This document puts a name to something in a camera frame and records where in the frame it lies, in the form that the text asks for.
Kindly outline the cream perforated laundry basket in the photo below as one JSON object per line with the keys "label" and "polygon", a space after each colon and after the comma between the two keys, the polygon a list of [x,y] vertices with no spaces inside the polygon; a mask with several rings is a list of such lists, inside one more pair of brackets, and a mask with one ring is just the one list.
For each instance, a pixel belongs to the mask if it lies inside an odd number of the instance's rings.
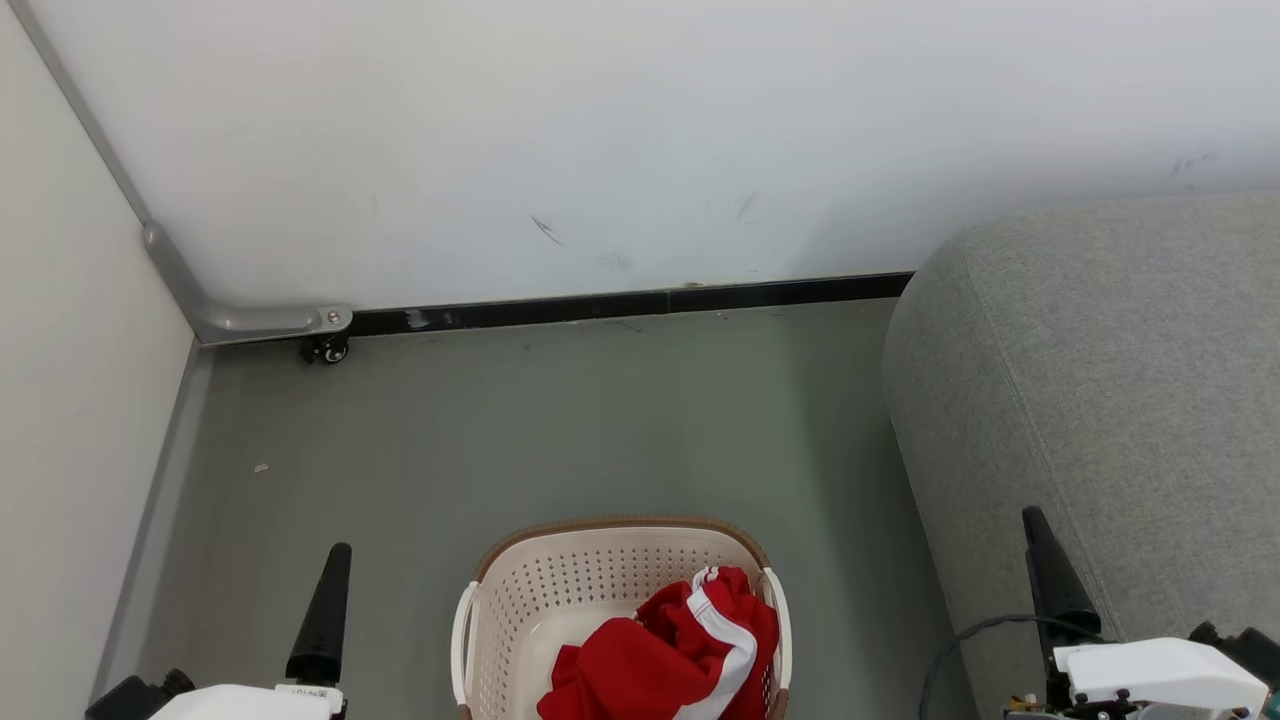
{"label": "cream perforated laundry basket", "polygon": [[741,568],[780,620],[780,644],[760,697],[765,720],[785,720],[794,670],[788,606],[762,546],[714,518],[614,515],[530,527],[494,544],[460,597],[451,633],[451,682],[460,720],[536,720],[564,644],[637,610],[695,571]]}

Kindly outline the red and white cloth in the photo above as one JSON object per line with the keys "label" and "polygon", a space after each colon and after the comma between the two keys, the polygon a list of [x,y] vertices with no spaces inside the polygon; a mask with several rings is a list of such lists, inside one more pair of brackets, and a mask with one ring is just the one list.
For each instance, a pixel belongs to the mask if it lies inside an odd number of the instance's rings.
{"label": "red and white cloth", "polygon": [[740,568],[703,568],[561,647],[541,720],[767,720],[780,618]]}

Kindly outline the grey metal foot bracket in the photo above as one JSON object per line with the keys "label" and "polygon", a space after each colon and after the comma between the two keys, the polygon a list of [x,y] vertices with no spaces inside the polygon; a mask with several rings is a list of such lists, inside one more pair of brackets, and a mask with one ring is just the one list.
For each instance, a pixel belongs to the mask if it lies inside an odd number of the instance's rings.
{"label": "grey metal foot bracket", "polygon": [[355,310],[343,304],[233,307],[206,292],[160,224],[143,224],[141,242],[195,338],[204,347],[330,336],[347,331],[353,323]]}

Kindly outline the grey fabric sofa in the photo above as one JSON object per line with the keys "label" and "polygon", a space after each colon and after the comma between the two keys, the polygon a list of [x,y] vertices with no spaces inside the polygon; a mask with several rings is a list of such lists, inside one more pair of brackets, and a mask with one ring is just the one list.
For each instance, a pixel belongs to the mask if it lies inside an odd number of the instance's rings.
{"label": "grey fabric sofa", "polygon": [[1006,217],[914,274],[884,401],[951,623],[927,720],[1044,691],[1021,512],[1115,641],[1280,643],[1280,193]]}

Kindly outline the grey wall corner trim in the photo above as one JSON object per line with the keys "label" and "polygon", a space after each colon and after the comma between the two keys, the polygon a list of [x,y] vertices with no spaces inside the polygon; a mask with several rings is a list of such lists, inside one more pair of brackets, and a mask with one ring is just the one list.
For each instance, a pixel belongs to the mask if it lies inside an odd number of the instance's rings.
{"label": "grey wall corner trim", "polygon": [[6,3],[138,222],[143,225],[148,224],[154,219],[154,214],[63,63],[52,40],[41,26],[33,0],[6,0]]}

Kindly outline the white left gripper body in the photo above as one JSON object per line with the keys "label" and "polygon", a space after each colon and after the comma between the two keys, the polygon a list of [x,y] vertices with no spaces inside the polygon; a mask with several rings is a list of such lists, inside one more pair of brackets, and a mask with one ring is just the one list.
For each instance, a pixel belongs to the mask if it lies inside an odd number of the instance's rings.
{"label": "white left gripper body", "polygon": [[344,716],[346,696],[337,688],[221,684],[178,694],[148,720],[342,720]]}

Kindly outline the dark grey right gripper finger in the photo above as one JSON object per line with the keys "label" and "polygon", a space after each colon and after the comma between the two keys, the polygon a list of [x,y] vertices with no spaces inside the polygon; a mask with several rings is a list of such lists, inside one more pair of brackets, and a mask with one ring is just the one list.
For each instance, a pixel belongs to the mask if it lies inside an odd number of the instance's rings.
{"label": "dark grey right gripper finger", "polygon": [[1021,523],[1033,614],[1043,618],[1038,624],[1041,651],[1100,643],[1101,616],[1044,512],[1025,506]]}

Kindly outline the black wall baseboard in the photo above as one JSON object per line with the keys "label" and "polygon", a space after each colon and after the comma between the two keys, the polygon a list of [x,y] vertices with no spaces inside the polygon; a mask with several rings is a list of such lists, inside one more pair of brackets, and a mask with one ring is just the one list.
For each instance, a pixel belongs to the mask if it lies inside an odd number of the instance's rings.
{"label": "black wall baseboard", "polygon": [[367,310],[355,314],[347,333],[352,337],[378,337],[896,299],[905,291],[911,277],[910,272],[893,272],[490,304]]}

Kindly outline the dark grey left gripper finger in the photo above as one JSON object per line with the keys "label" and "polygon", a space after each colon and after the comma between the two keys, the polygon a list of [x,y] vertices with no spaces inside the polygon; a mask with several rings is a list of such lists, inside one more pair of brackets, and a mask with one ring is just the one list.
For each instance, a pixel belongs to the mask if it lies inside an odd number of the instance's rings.
{"label": "dark grey left gripper finger", "polygon": [[349,544],[332,546],[287,660],[287,679],[317,687],[340,683],[352,556]]}

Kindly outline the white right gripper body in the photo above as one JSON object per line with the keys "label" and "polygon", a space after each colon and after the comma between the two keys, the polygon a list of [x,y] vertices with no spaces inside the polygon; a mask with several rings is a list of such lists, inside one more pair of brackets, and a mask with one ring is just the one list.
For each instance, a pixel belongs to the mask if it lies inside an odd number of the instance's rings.
{"label": "white right gripper body", "polygon": [[1068,697],[1012,698],[1004,720],[1271,720],[1271,682],[1219,647],[1157,638],[1053,651]]}

